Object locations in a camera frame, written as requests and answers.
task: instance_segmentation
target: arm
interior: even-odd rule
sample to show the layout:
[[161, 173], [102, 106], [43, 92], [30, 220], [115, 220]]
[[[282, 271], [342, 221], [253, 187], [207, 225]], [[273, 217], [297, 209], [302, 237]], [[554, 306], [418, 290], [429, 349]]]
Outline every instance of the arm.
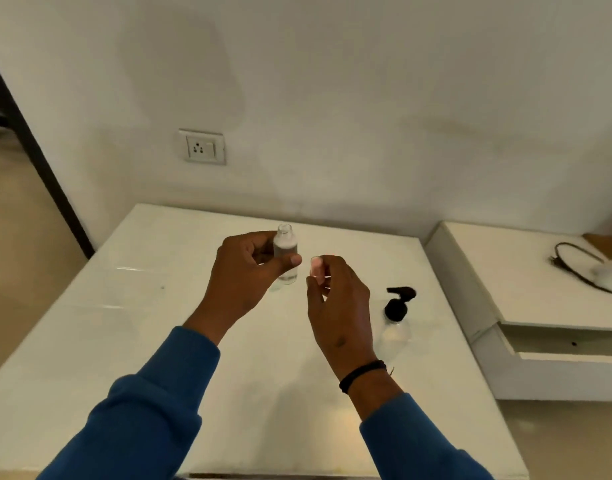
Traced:
[[[311, 272], [316, 277], [307, 278], [308, 317], [319, 347], [341, 381], [377, 359], [368, 309], [370, 290], [342, 258], [322, 256], [321, 265], [323, 269]], [[492, 478], [468, 453], [452, 446], [383, 369], [355, 379], [348, 395], [383, 480]]]
[[294, 254], [273, 258], [274, 235], [226, 238], [197, 310], [142, 370], [115, 381], [38, 479], [172, 478], [202, 424], [197, 410], [219, 361], [217, 345], [281, 274], [302, 261]]

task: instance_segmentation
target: hand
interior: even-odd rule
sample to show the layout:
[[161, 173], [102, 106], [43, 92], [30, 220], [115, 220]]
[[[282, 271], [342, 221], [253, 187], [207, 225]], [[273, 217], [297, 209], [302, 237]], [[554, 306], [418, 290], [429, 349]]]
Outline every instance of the hand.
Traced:
[[306, 278], [308, 318], [317, 345], [341, 380], [357, 367], [377, 360], [372, 348], [370, 290], [343, 258], [321, 258], [328, 277], [321, 285], [313, 276]]
[[302, 257], [273, 257], [276, 231], [249, 232], [224, 239], [217, 250], [206, 295], [184, 323], [218, 345], [225, 333], [252, 310], [286, 271], [299, 266]]

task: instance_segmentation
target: black door frame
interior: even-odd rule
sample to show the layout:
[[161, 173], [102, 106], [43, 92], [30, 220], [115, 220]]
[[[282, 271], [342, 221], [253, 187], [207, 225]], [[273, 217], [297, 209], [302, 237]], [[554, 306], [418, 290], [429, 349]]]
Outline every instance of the black door frame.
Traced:
[[8, 87], [6, 87], [6, 83], [4, 79], [2, 79], [0, 74], [0, 109], [6, 115], [8, 122], [10, 123], [11, 129], [16, 133], [19, 142], [22, 144], [24, 151], [28, 155], [31, 163], [37, 170], [39, 177], [42, 179], [46, 189], [50, 193], [53, 198], [55, 205], [62, 213], [64, 220], [66, 220], [66, 224], [70, 227], [70, 231], [77, 239], [79, 243], [79, 247], [84, 252], [86, 258], [90, 259], [95, 253], [95, 249], [91, 244], [84, 227], [79, 222], [77, 214], [73, 210], [68, 197], [63, 192], [62, 187], [60, 186], [53, 170], [50, 165], [48, 165], [48, 161], [46, 161], [46, 157], [42, 152], [42, 149], [37, 144], [35, 137], [33, 136], [28, 124], [26, 124], [26, 120], [22, 116], [13, 96], [10, 94]]

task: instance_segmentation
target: black pump dispenser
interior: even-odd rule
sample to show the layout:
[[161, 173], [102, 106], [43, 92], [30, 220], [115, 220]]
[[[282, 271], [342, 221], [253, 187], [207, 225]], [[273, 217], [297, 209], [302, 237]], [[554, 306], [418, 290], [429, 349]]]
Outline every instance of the black pump dispenser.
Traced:
[[388, 293], [397, 293], [399, 295], [399, 298], [391, 299], [388, 302], [388, 305], [386, 305], [386, 308], [384, 308], [386, 318], [393, 322], [401, 322], [408, 312], [406, 303], [417, 296], [417, 292], [408, 286], [402, 286], [400, 288], [386, 288], [386, 291], [388, 291]]

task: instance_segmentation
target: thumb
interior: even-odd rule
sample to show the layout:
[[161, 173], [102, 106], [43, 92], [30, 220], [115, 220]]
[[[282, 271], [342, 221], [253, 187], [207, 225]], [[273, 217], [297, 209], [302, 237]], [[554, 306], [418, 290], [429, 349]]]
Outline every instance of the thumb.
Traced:
[[307, 276], [306, 284], [308, 285], [308, 291], [306, 293], [308, 296], [308, 315], [310, 316], [310, 312], [314, 312], [324, 303], [324, 297], [321, 294], [321, 290], [315, 278]]
[[262, 264], [264, 274], [272, 282], [279, 278], [286, 271], [290, 271], [292, 268], [299, 266], [302, 263], [302, 257], [298, 254], [286, 254], [285, 256], [279, 256], [272, 258], [266, 264]]

